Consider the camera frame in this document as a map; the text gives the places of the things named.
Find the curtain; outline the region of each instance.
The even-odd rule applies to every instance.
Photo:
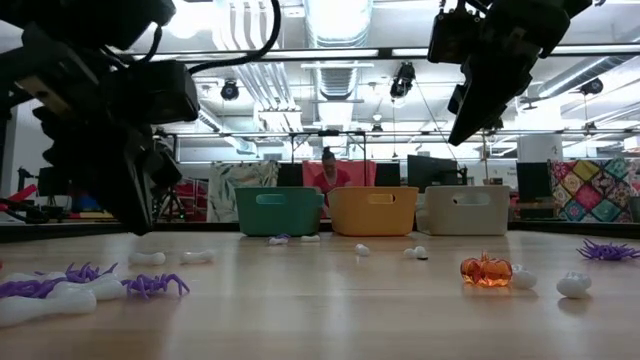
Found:
[[[622,158],[549,163],[559,216],[575,222],[631,222],[629,164]]]
[[[376,182],[376,163],[367,160],[367,183],[364,183],[364,162],[342,161],[336,162],[339,170],[346,171],[351,177],[352,186],[374,186]],[[313,186],[313,179],[322,174],[322,164],[319,162],[304,161],[302,163],[302,181],[304,186]]]
[[[278,163],[212,164],[209,177],[207,222],[238,221],[235,189],[274,187],[278,182]]]

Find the ceiling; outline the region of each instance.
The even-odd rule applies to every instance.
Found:
[[[183,21],[184,18],[187,18],[191,26],[197,26],[199,29],[189,38],[178,38],[173,35],[172,31],[165,31],[159,53],[219,50],[216,49],[211,37],[210,29],[214,24],[211,23],[213,17],[210,16],[210,8],[208,8],[210,4],[181,3],[178,5],[180,6],[176,17],[180,17],[182,13]],[[336,6],[336,12],[340,11],[340,6],[342,5]],[[281,0],[281,7],[284,17],[279,37],[280,48],[307,48],[307,30],[302,1]],[[375,0],[367,46],[426,47],[429,44],[433,18],[437,12],[438,1],[433,0]],[[624,39],[625,34],[640,26],[638,13],[640,13],[640,1],[638,0],[609,0],[601,7],[591,7],[573,19],[562,43],[619,43],[621,39]],[[173,28],[178,23],[176,18],[174,21]],[[0,24],[0,50],[5,51],[20,46],[19,36],[19,29],[4,23]],[[151,39],[152,31],[147,31],[131,51],[146,52]],[[579,57],[553,57],[540,60],[532,71],[533,83],[543,83],[582,60],[583,58]],[[373,122],[372,116],[376,113],[382,115],[382,125],[385,130],[391,130],[394,122],[395,129],[398,131],[433,130],[435,128],[434,118],[439,120],[438,125],[442,129],[451,128],[454,116],[446,110],[446,106],[453,87],[464,80],[457,66],[431,64],[422,60],[414,61],[418,86],[414,86],[413,90],[409,92],[404,106],[394,109],[388,96],[389,83],[400,62],[376,60],[367,63],[371,63],[373,67],[359,71],[358,86],[354,96],[354,99],[359,103],[354,104],[350,129],[370,129]],[[312,71],[302,69],[302,64],[301,62],[285,62],[284,69],[296,105],[300,107],[302,112],[302,126],[305,130],[316,130],[322,126],[317,106],[314,103],[314,100],[318,99],[318,95]],[[239,83],[240,96],[237,100],[223,101],[219,95],[219,86],[224,79],[234,77],[234,71],[230,68],[213,69],[198,74],[196,81],[200,86],[212,87],[212,91],[207,94],[201,92],[203,105],[228,124],[229,129],[233,131],[256,131],[258,129],[255,128],[253,120],[255,102],[243,88],[241,82]],[[540,110],[532,112],[539,115],[522,116],[524,105],[512,102],[503,115],[505,127],[514,129],[579,128],[584,124],[585,119],[610,113],[620,107],[633,105],[640,100],[636,100],[634,95],[640,93],[640,81],[635,82],[640,79],[640,59],[635,58],[600,76],[600,79],[604,83],[605,90],[597,96],[583,98],[580,94],[565,93],[553,100],[553,106],[560,107],[561,121],[547,121],[544,113]],[[607,124],[606,127],[630,127],[635,124],[635,121],[640,121],[637,112],[620,118],[620,121]],[[175,124],[168,126],[166,130],[169,132],[196,132],[202,131],[202,127]],[[623,138],[624,136],[610,136],[605,145],[610,146],[611,141]]]

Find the wooden table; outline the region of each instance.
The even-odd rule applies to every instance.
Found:
[[[341,238],[268,247],[237,233],[153,233],[0,246],[3,274],[64,271],[71,262],[120,275],[178,273],[191,294],[101,302],[91,315],[0,329],[2,359],[635,359],[640,261],[586,261],[581,237]],[[372,251],[357,258],[354,246]],[[403,259],[423,245],[428,261]],[[177,264],[182,251],[218,251],[212,265]],[[464,286],[461,260],[482,249],[526,265],[530,291]],[[164,251],[165,266],[127,267]],[[590,300],[562,299],[568,270],[593,279]]]

